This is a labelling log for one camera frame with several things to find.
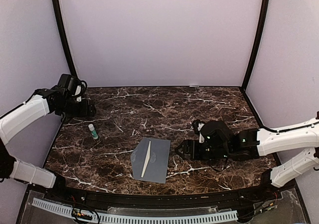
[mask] light purple wall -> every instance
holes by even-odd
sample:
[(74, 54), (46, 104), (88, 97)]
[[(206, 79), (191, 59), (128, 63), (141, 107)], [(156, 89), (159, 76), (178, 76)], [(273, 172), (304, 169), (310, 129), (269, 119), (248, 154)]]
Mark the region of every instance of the light purple wall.
[[(68, 73), (51, 0), (0, 0), (0, 116), (35, 89), (51, 88)], [(42, 166), (59, 127), (49, 115), (20, 132), (7, 145), (10, 154)], [(15, 223), (25, 185), (0, 184), (0, 223)]]
[(262, 0), (60, 0), (90, 86), (240, 86)]
[[(319, 111), (319, 0), (270, 0), (247, 93), (266, 126), (308, 120)], [(279, 154), (287, 161), (300, 150)], [(312, 223), (318, 223), (319, 175), (297, 178)]]

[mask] marble table surface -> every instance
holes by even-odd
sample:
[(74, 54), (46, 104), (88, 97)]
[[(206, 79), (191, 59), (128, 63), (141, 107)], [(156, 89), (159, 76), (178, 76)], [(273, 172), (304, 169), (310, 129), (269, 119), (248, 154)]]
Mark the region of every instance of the marble table surface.
[[(224, 120), (234, 131), (258, 127), (238, 88), (129, 87), (89, 88), (95, 117), (64, 124), (45, 168), (66, 178), (67, 186), (107, 193), (185, 195), (236, 190), (259, 185), (261, 174), (276, 166), (272, 155), (245, 162), (229, 160), (215, 172), (204, 161), (185, 161), (174, 148), (184, 139), (198, 139), (195, 119)], [(88, 124), (94, 124), (98, 140)], [(171, 140), (165, 184), (133, 179), (130, 155), (143, 137)], [(212, 165), (221, 169), (224, 161)]]

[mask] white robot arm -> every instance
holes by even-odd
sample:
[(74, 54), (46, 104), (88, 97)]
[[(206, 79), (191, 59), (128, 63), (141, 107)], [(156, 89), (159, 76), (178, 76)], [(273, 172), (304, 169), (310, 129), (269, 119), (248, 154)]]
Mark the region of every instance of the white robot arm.
[(94, 103), (79, 99), (85, 90), (85, 82), (63, 74), (57, 86), (36, 90), (29, 100), (0, 117), (0, 178), (14, 178), (53, 188), (55, 174), (10, 156), (5, 146), (17, 133), (49, 113), (70, 117), (94, 116)]
[(262, 128), (257, 132), (260, 156), (270, 153), (305, 148), (286, 163), (270, 172), (269, 181), (275, 187), (282, 187), (288, 181), (319, 165), (319, 121), (312, 118), (296, 125), (274, 130)]
[(319, 117), (276, 129), (248, 129), (237, 135), (223, 121), (204, 123), (196, 120), (193, 128), (199, 140), (184, 140), (175, 150), (184, 159), (245, 161), (279, 151), (305, 148), (288, 162), (264, 172), (262, 185), (282, 187), (319, 165)]

